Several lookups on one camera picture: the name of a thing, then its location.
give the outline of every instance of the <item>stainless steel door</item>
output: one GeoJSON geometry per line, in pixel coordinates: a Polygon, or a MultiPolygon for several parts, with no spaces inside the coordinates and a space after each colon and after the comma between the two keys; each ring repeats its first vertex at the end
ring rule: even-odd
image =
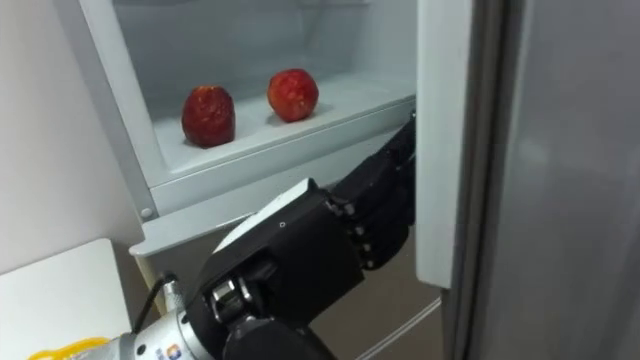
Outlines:
{"type": "Polygon", "coordinates": [[[505,136],[473,314],[460,320],[471,330],[464,357],[637,359],[640,2],[510,10],[515,67],[502,69],[505,136]]]}

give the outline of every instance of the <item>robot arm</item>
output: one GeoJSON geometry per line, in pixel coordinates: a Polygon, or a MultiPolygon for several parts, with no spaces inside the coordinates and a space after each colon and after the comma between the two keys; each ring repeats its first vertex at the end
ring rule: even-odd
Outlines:
{"type": "Polygon", "coordinates": [[[411,117],[333,188],[304,180],[236,227],[203,266],[184,309],[119,338],[113,358],[335,359],[308,325],[408,237],[411,117]]]}

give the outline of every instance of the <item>yellow object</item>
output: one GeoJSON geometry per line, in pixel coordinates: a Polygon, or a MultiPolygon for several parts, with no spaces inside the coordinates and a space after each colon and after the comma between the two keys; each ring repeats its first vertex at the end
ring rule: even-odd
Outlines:
{"type": "Polygon", "coordinates": [[[85,350],[93,349],[109,342],[107,338],[95,337],[80,340],[71,345],[67,345],[58,350],[43,350],[29,357],[29,360],[47,359],[47,360],[64,360],[71,356],[79,354],[85,350]]]}

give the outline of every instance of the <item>cable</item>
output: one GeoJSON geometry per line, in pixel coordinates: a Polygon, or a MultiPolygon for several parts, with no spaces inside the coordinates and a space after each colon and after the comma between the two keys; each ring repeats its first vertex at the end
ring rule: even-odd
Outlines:
{"type": "Polygon", "coordinates": [[[178,281],[178,277],[176,276],[176,274],[172,272],[163,272],[162,274],[160,274],[158,280],[156,280],[156,282],[153,284],[151,291],[149,291],[149,295],[147,295],[147,300],[145,300],[144,306],[142,307],[142,310],[140,310],[138,318],[133,325],[132,333],[140,333],[144,320],[147,318],[147,315],[149,315],[149,311],[153,306],[153,301],[156,299],[156,296],[158,296],[158,293],[160,292],[160,290],[162,290],[164,284],[170,283],[172,281],[178,281]]]}

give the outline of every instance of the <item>red apple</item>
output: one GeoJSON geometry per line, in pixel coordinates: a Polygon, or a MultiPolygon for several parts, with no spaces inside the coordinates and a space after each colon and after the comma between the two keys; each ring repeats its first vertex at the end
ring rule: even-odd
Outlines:
{"type": "Polygon", "coordinates": [[[235,137],[236,114],[231,95],[220,86],[198,86],[184,103],[182,130],[201,148],[228,143],[235,137]]]}
{"type": "Polygon", "coordinates": [[[318,103],[318,86],[308,72],[289,69],[275,74],[269,82],[267,98],[273,111],[290,123],[304,120],[318,103]]]}

